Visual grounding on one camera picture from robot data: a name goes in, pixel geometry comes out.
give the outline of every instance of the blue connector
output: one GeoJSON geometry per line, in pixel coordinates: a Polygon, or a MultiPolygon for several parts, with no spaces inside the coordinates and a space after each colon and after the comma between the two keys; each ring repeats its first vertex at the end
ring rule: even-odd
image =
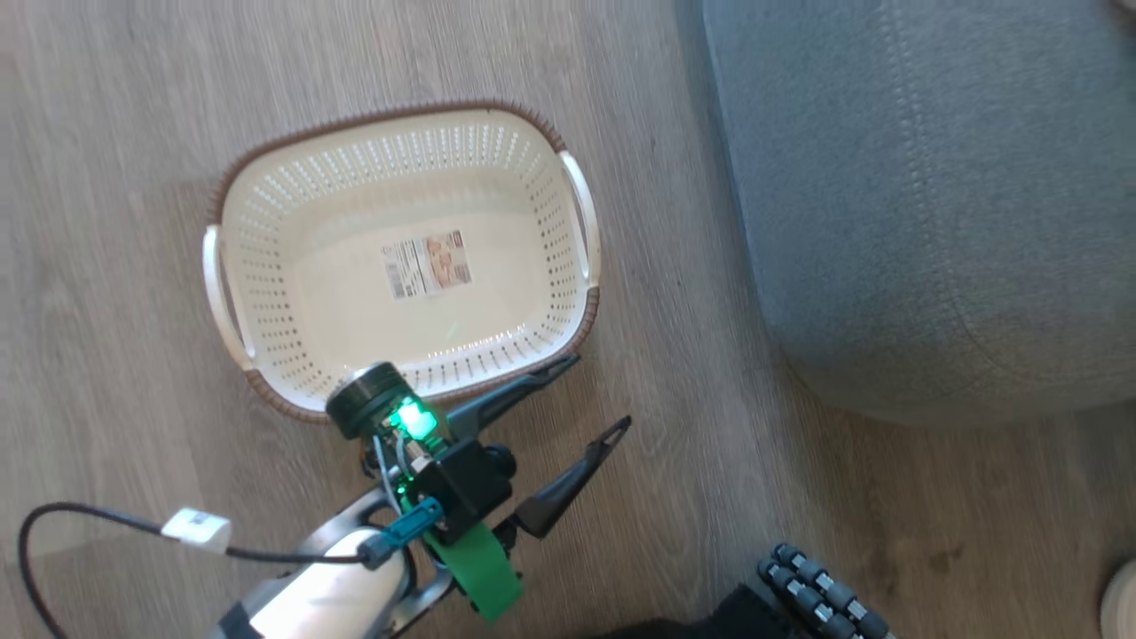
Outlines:
{"type": "Polygon", "coordinates": [[[385,564],[391,556],[442,521],[443,516],[445,513],[442,512],[442,505],[437,503],[437,499],[433,497],[423,499],[389,528],[359,545],[359,555],[362,556],[364,567],[375,570],[385,564]]]}

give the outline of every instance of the plastic laundry basket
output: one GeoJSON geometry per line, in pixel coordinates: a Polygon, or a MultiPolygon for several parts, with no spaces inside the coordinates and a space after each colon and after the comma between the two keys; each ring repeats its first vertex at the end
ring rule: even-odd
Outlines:
{"type": "Polygon", "coordinates": [[[377,360],[427,399],[495,385],[578,347],[595,318],[587,184],[516,105],[414,107],[269,143],[229,171],[215,214],[202,263],[217,329],[299,420],[327,422],[327,396],[377,360]]]}

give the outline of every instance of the wooden floor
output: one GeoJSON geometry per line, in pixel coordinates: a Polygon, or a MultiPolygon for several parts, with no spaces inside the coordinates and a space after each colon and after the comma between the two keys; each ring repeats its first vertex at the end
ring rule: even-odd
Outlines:
{"type": "MultiPolygon", "coordinates": [[[[825,408],[762,331],[693,2],[5,0],[0,634],[45,636],[23,515],[91,501],[231,516],[287,549],[367,484],[329,429],[269,410],[206,306],[209,200],[242,151],[414,100],[504,97],[556,124],[594,189],[603,300],[583,362],[492,438],[525,495],[617,417],[636,426],[485,628],[454,597],[412,637],[575,638],[694,619],[779,540],[900,637],[1096,633],[1136,555],[1136,405],[989,431],[825,408]]],[[[100,523],[36,530],[73,637],[200,637],[275,566],[100,523]]]]}

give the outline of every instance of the black cable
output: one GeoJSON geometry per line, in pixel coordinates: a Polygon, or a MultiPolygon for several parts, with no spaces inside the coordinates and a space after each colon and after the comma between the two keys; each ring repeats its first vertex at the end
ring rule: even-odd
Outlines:
{"type": "MultiPolygon", "coordinates": [[[[153,522],[148,522],[124,513],[116,513],[115,511],[107,511],[105,508],[97,508],[86,504],[78,504],[76,501],[55,501],[52,504],[44,504],[28,513],[27,516],[24,517],[24,523],[19,526],[19,576],[24,581],[24,589],[27,590],[27,597],[32,599],[32,605],[35,606],[35,612],[39,613],[43,624],[48,626],[51,636],[56,639],[66,639],[67,633],[64,632],[64,629],[59,625],[59,622],[56,621],[51,611],[48,609],[48,605],[43,601],[43,596],[40,595],[40,589],[35,584],[35,578],[32,576],[32,565],[28,554],[28,540],[32,537],[32,525],[35,524],[36,520],[48,513],[78,513],[81,515],[90,515],[92,517],[122,524],[154,537],[174,541],[173,538],[164,536],[161,533],[161,526],[153,522]]],[[[324,555],[290,555],[286,553],[264,553],[260,550],[250,550],[248,548],[239,548],[236,546],[229,546],[226,548],[225,555],[237,559],[272,564],[362,563],[361,555],[350,555],[343,557],[326,557],[324,555]]]]}

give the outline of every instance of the brown woven rim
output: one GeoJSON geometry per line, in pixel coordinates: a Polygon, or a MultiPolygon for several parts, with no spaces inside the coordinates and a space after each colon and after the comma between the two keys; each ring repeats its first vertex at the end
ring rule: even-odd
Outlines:
{"type": "MultiPolygon", "coordinates": [[[[541,134],[544,135],[544,138],[549,141],[549,144],[552,146],[553,151],[559,153],[560,151],[563,151],[566,149],[563,139],[560,138],[560,134],[557,133],[556,128],[552,127],[552,124],[548,119],[545,119],[535,110],[521,106],[517,102],[498,100],[498,99],[482,99],[482,100],[435,101],[420,105],[402,106],[382,113],[361,115],[319,125],[312,128],[300,131],[298,133],[293,133],[291,135],[286,135],[284,138],[279,138],[277,140],[273,140],[270,142],[266,142],[248,151],[247,153],[241,156],[240,159],[233,163],[232,166],[228,167],[228,169],[225,172],[225,175],[222,177],[220,185],[214,192],[212,221],[215,224],[222,223],[222,213],[225,208],[225,198],[228,197],[228,191],[233,186],[233,182],[236,180],[236,176],[240,175],[241,172],[249,166],[249,164],[251,164],[254,159],[264,156],[265,153],[269,153],[277,149],[295,144],[296,142],[310,140],[311,138],[318,138],[320,135],[326,135],[328,133],[334,133],[336,131],[342,131],[344,128],[352,128],[356,126],[374,124],[376,122],[385,122],[389,119],[398,119],[411,116],[431,115],[443,111],[476,110],[476,109],[506,111],[516,115],[518,117],[521,117],[529,124],[535,126],[541,132],[541,134]]],[[[576,350],[577,348],[579,348],[582,343],[584,343],[584,340],[587,338],[587,334],[592,331],[592,324],[595,323],[595,316],[596,313],[599,312],[599,308],[600,308],[600,289],[599,288],[590,289],[587,291],[587,302],[584,306],[584,317],[580,320],[579,325],[576,327],[576,332],[573,333],[573,337],[568,340],[568,343],[565,345],[563,348],[550,355],[549,357],[535,364],[532,364],[531,366],[526,366],[512,373],[493,377],[491,380],[486,380],[484,382],[474,384],[469,388],[459,391],[451,391],[448,393],[435,396],[433,400],[446,401],[477,395],[482,391],[488,390],[504,382],[508,382],[509,380],[512,380],[526,373],[531,373],[533,371],[548,366],[553,360],[563,357],[565,354],[567,352],[576,350]]],[[[309,424],[329,424],[332,422],[331,417],[327,416],[327,413],[301,408],[295,404],[292,404],[287,399],[284,399],[284,396],[276,392],[276,390],[268,383],[268,380],[265,379],[265,376],[260,373],[260,371],[257,370],[245,371],[244,376],[245,379],[249,380],[249,384],[252,387],[252,390],[257,391],[257,395],[259,395],[265,401],[268,403],[269,406],[272,406],[279,413],[283,413],[284,415],[287,415],[289,417],[292,417],[294,420],[307,422],[309,424]]]]}

